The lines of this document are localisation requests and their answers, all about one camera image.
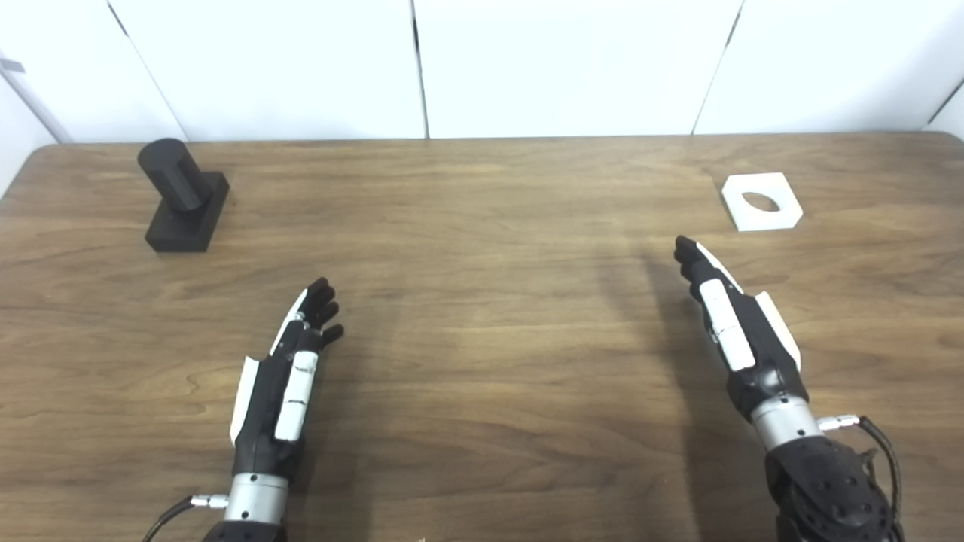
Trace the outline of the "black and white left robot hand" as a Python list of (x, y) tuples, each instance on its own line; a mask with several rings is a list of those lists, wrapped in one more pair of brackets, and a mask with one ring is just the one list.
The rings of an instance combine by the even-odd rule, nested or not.
[(304, 453), (304, 419), (322, 353), (344, 333), (330, 321), (340, 311), (324, 277), (300, 292), (261, 360), (247, 357), (230, 423), (232, 473), (292, 483)]

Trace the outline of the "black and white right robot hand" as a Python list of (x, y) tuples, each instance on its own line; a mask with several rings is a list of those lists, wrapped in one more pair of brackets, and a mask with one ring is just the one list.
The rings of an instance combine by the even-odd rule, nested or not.
[(798, 347), (767, 293), (747, 294), (714, 254), (687, 236), (676, 237), (673, 257), (725, 364), (725, 388), (737, 412), (750, 421), (771, 399), (809, 400)]

